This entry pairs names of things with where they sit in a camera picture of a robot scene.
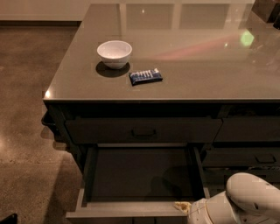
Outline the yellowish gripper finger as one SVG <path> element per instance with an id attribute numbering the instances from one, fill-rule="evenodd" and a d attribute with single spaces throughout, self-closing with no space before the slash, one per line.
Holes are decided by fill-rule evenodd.
<path id="1" fill-rule="evenodd" d="M 175 202 L 174 206 L 176 209 L 178 209 L 179 211 L 181 211 L 183 214 L 188 215 L 190 213 L 192 204 L 190 202 L 187 201 L 183 201 L 183 202 Z"/>

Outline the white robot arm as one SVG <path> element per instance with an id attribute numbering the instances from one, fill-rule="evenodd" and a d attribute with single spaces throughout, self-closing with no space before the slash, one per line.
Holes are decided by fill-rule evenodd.
<path id="1" fill-rule="evenodd" d="M 187 224 L 280 224 L 280 190 L 245 172 L 232 175 L 224 192 L 174 206 Z"/>

